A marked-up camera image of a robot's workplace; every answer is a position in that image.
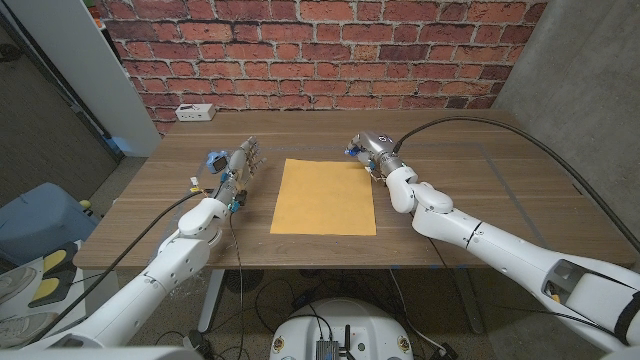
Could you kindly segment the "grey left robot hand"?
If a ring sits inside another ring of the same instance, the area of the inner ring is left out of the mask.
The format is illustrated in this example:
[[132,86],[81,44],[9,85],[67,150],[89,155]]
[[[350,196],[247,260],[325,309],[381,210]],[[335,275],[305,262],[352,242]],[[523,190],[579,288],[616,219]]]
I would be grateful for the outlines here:
[[265,162],[266,158],[261,155],[257,138],[249,137],[232,154],[228,164],[228,176],[222,182],[215,198],[229,205],[239,193],[246,190],[250,179]]

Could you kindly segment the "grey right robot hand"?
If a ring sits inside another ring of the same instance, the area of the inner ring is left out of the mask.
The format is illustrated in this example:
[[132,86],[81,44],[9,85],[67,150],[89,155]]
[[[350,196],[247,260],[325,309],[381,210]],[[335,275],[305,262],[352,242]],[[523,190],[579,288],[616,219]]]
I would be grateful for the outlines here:
[[362,163],[371,177],[385,180],[403,161],[393,152],[393,140],[386,134],[362,131],[352,138],[344,153]]

